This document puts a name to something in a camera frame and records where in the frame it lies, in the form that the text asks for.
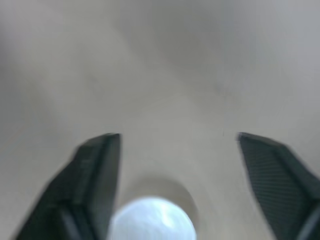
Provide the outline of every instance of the white ball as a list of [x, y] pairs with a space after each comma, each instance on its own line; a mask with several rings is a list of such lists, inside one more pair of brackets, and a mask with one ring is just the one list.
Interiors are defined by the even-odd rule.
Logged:
[[111, 220], [110, 240], [196, 240], [188, 215], [176, 204], [145, 197], [127, 204]]

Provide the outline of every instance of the white wall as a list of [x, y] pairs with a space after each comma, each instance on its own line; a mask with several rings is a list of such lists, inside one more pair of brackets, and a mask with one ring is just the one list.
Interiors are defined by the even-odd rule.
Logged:
[[123, 133], [119, 199], [143, 175], [194, 197], [199, 240], [271, 239], [236, 132], [320, 173], [315, 0], [2, 0], [0, 238], [75, 145]]

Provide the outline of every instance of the beige surface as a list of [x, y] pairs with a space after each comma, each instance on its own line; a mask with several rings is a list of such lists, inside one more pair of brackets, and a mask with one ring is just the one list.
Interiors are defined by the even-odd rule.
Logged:
[[193, 198], [199, 240], [272, 239], [235, 134], [284, 141], [320, 173], [319, 10], [316, 0], [2, 0], [0, 239], [74, 147], [106, 132], [123, 134], [117, 206], [152, 194], [144, 180], [166, 191], [169, 179], [168, 194]]

